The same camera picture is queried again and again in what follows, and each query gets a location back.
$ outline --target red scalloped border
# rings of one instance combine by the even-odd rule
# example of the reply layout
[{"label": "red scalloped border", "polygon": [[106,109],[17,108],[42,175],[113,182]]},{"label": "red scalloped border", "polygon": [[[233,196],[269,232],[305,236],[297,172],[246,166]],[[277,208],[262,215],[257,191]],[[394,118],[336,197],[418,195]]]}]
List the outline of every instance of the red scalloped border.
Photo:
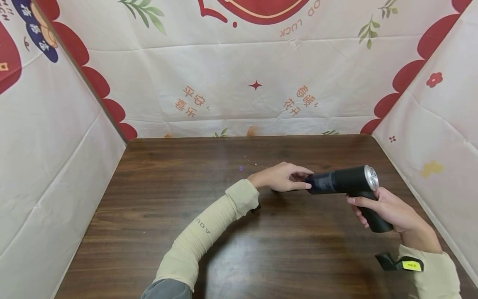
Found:
[{"label": "red scalloped border", "polygon": [[123,107],[121,107],[116,101],[106,98],[110,92],[109,84],[106,79],[94,68],[86,66],[89,61],[89,53],[83,41],[73,30],[71,30],[70,27],[55,21],[60,16],[58,2],[56,0],[37,0],[36,2],[51,22],[53,28],[58,33],[58,36],[65,44],[66,49],[80,66],[81,71],[88,79],[91,86],[101,98],[104,107],[117,122],[118,127],[126,140],[130,141],[137,138],[138,133],[136,130],[131,125],[122,122],[126,117],[126,112]]},{"label": "red scalloped border", "polygon": [[373,133],[383,118],[390,112],[400,96],[405,92],[413,79],[418,75],[428,59],[430,59],[471,1],[472,0],[452,0],[452,5],[458,13],[439,19],[435,24],[428,28],[427,31],[425,31],[417,46],[418,55],[420,55],[422,59],[410,62],[398,71],[392,82],[393,89],[395,89],[397,93],[386,95],[377,103],[377,105],[375,105],[373,112],[378,118],[366,123],[360,133],[370,135]]}]

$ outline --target silver metal end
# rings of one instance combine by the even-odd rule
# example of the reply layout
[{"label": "silver metal end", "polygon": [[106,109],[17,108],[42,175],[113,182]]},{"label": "silver metal end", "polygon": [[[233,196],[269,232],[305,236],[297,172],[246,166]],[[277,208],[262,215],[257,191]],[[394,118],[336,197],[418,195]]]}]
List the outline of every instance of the silver metal end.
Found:
[{"label": "silver metal end", "polygon": [[364,171],[365,171],[365,179],[367,180],[367,183],[369,184],[369,187],[372,191],[377,190],[379,187],[379,177],[377,176],[377,173],[375,170],[368,166],[364,166]]}]

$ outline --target beige arm sleeve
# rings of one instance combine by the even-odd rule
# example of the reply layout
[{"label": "beige arm sleeve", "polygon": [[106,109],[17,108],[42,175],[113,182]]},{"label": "beige arm sleeve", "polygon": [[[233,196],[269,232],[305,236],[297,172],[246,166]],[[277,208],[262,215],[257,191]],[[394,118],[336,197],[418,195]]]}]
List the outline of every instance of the beige arm sleeve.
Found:
[{"label": "beige arm sleeve", "polygon": [[456,267],[445,252],[427,253],[403,245],[399,247],[399,258],[410,256],[423,261],[423,272],[407,272],[407,278],[414,284],[409,298],[419,299],[460,299],[460,280]]},{"label": "beige arm sleeve", "polygon": [[177,237],[156,273],[156,279],[174,279],[194,292],[199,260],[226,228],[259,205],[259,192],[246,179],[226,190],[226,194],[197,216]]}]

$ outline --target left hand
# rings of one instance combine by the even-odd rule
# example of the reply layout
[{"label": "left hand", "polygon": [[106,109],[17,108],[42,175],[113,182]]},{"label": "left hand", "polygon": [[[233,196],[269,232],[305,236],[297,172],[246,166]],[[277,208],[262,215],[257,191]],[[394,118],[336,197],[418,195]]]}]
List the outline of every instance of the left hand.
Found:
[{"label": "left hand", "polygon": [[278,192],[291,190],[306,190],[312,188],[310,184],[304,183],[304,179],[314,172],[302,166],[282,162],[276,166],[267,168],[255,173],[247,179],[256,189],[269,187]]}]

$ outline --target black clip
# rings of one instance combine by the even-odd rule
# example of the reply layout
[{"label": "black clip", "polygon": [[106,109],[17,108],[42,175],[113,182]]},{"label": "black clip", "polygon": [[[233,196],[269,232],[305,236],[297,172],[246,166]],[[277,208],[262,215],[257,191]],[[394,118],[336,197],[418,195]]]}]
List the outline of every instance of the black clip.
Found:
[{"label": "black clip", "polygon": [[416,271],[423,272],[424,264],[418,258],[411,256],[404,256],[398,261],[395,260],[390,255],[390,252],[382,252],[375,255],[375,258],[379,262],[382,269],[385,271],[396,271],[396,270],[406,270],[406,271]]}]

